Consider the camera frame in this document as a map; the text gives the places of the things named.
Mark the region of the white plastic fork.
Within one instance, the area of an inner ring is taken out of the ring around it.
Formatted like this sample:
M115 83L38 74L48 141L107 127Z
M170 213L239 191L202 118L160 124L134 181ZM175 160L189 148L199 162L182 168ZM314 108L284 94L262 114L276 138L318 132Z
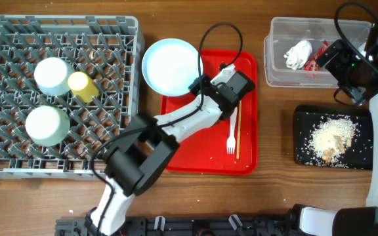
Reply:
M230 116L230 130L229 136L226 141L227 154L234 154L236 148L235 129L238 116L238 108L235 107L233 113Z

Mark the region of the white tissue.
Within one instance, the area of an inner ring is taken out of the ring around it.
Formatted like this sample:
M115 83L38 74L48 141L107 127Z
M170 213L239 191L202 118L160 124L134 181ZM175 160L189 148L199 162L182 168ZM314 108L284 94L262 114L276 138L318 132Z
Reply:
M285 65L292 70L301 69L307 63L311 52L312 45L310 42L302 40L284 54Z

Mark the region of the yellow plastic cup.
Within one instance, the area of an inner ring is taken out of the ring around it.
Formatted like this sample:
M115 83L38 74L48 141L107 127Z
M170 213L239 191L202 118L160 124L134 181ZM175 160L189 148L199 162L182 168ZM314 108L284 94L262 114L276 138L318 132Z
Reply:
M73 95L85 103L92 102L93 96L97 97L100 94L93 80L83 72L72 73L68 77L68 86Z

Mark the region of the wooden chopstick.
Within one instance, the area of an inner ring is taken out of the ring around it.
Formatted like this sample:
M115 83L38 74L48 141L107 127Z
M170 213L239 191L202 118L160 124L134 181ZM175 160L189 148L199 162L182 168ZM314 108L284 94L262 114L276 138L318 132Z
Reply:
M242 123L242 101L239 102L238 106L238 131L236 140L236 159L240 159L240 138L241 138L241 124Z

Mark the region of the small light blue bowl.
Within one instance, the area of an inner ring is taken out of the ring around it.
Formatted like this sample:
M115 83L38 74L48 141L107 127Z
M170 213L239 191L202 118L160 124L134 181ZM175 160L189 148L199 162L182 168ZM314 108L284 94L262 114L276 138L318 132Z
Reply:
M68 78L75 70L72 65L56 57L39 62L34 71L34 79L43 94L62 96L70 91Z

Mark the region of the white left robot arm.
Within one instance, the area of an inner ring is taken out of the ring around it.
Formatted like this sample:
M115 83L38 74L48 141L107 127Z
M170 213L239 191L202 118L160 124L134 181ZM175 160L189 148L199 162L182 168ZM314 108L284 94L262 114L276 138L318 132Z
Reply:
M214 78L203 74L188 89L195 95L189 104L155 117L139 113L125 130L100 146L106 167L96 177L106 189L99 205L86 216L89 233L117 233L133 199L154 184L180 143L229 118L255 83L233 64L222 64Z

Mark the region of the large light blue plate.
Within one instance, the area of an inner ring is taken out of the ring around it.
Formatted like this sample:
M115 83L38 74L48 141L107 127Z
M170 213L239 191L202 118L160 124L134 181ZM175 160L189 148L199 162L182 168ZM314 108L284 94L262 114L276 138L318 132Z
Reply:
M142 59L142 74L151 89L163 96L183 96L203 73L203 61L190 43L177 38L155 42Z

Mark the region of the red snack wrapper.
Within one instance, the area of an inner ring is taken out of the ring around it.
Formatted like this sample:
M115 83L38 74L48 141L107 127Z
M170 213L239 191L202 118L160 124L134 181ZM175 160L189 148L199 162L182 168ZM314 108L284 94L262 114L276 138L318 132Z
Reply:
M320 66L317 64L316 60L325 52L328 46L328 42L324 41L323 45L318 49L317 53L304 65L303 69L305 71L319 71Z

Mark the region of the green bowl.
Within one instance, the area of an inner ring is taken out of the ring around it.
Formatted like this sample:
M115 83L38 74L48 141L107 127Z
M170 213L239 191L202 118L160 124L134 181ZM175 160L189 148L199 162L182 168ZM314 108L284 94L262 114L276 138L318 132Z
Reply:
M26 117L26 132L37 145L55 146L67 136L70 118L59 108L40 106Z

